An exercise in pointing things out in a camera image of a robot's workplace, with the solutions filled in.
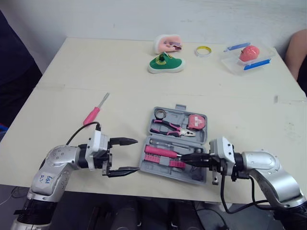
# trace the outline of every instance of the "green shoe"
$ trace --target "green shoe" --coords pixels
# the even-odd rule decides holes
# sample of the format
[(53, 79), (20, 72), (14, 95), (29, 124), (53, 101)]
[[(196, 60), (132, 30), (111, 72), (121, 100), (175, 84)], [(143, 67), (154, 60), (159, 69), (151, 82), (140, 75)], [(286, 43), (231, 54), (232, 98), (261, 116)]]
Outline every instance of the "green shoe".
[(182, 71), (185, 66), (185, 61), (179, 58), (174, 58), (166, 52), (159, 54), (154, 60), (149, 63), (148, 71), (150, 73), (176, 73)]

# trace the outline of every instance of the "white wall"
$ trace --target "white wall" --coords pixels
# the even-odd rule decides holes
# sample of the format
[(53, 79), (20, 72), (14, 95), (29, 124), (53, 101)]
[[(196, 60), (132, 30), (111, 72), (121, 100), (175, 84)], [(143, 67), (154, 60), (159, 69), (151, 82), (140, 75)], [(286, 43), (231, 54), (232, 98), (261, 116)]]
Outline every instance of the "white wall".
[(284, 54), (306, 28), (306, 0), (1, 0), (0, 9), (45, 71), (65, 37), (235, 43), (255, 37)]

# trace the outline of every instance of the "pliers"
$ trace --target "pliers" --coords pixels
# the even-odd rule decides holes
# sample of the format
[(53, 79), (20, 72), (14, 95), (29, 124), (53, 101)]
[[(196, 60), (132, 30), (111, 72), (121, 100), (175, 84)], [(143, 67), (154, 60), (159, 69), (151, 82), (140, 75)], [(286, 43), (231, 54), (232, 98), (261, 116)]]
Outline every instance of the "pliers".
[(158, 133), (158, 134), (163, 134), (163, 135), (167, 135), (167, 136), (174, 136), (174, 137), (177, 137), (177, 138), (180, 137), (180, 136), (186, 136), (186, 137), (195, 137), (196, 136), (196, 134), (194, 132), (192, 132), (191, 130), (181, 128), (180, 125), (175, 125), (175, 124), (172, 124), (172, 123), (167, 122), (167, 121), (152, 120), (152, 123), (161, 124), (163, 126), (168, 127), (169, 129), (175, 130), (175, 131), (170, 131), (170, 132), (163, 132), (163, 131), (160, 131), (158, 129), (151, 128), (150, 131), (152, 133)]

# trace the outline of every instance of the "handwritten label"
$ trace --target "handwritten label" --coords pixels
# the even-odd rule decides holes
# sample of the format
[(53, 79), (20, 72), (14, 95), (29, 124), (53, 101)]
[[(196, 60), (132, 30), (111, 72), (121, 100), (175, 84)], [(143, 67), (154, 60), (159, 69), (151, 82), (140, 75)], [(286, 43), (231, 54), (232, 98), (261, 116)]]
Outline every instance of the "handwritten label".
[(47, 173), (47, 172), (42, 172), (39, 176), (39, 187), (47, 187), (52, 183), (52, 180), (54, 179), (54, 175)]

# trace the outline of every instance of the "white shoe sole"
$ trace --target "white shoe sole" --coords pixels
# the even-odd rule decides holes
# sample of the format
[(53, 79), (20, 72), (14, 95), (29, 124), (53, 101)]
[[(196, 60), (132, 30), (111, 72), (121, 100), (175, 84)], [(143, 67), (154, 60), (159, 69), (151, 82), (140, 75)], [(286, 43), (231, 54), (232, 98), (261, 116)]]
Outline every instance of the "white shoe sole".
[(159, 46), (159, 43), (161, 41), (161, 39), (165, 38), (165, 37), (170, 37), (170, 36), (179, 36), (177, 34), (163, 34), (163, 35), (160, 35), (158, 36), (154, 42), (153, 42), (153, 50), (154, 50), (154, 53), (155, 54), (160, 54), (159, 50), (158, 50), (158, 46)]
[(186, 62), (182, 59), (182, 63), (180, 66), (174, 69), (153, 69), (150, 65), (148, 66), (148, 72), (150, 73), (177, 73), (184, 69), (186, 66)]

